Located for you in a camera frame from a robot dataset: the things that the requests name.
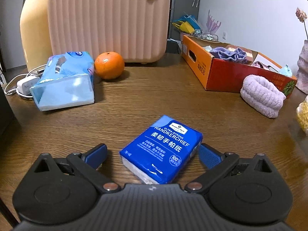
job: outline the large yellow thermos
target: large yellow thermos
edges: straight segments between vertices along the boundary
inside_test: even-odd
[[[20,33],[28,71],[47,63],[52,56],[47,0],[24,0]]]

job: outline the yellow knitted object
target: yellow knitted object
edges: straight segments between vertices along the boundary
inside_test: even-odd
[[[306,97],[304,102],[298,105],[298,108],[296,109],[296,116],[298,124],[308,136],[308,96]]]

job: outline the tissue package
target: tissue package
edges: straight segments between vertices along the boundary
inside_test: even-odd
[[[94,103],[93,70],[88,52],[51,56],[41,79],[30,88],[39,110]]]
[[[202,134],[163,116],[120,151],[122,162],[146,184],[172,182],[195,154]]]

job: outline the table surface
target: table surface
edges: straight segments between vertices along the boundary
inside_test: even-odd
[[[278,118],[268,119],[240,94],[205,91],[183,58],[166,54],[152,65],[129,64],[116,81],[95,79],[94,91],[95,104],[51,112],[40,112],[16,95],[8,97],[16,119],[0,141],[0,197],[11,211],[14,190],[42,152],[65,157],[103,142],[111,152],[99,171],[121,186],[140,183],[123,166],[119,151],[168,115],[202,132],[203,142],[221,152],[241,157],[266,153],[293,193],[287,224],[307,231],[308,138],[295,118],[305,98],[298,89],[285,100]],[[204,172],[195,156],[174,182],[183,187]],[[2,216],[0,230],[10,230]]]

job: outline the dried flower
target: dried flower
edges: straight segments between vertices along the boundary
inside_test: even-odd
[[[297,18],[299,19],[300,22],[304,22],[304,20],[307,19],[306,13],[299,8],[296,9],[295,14],[296,14],[296,16],[297,16]]]

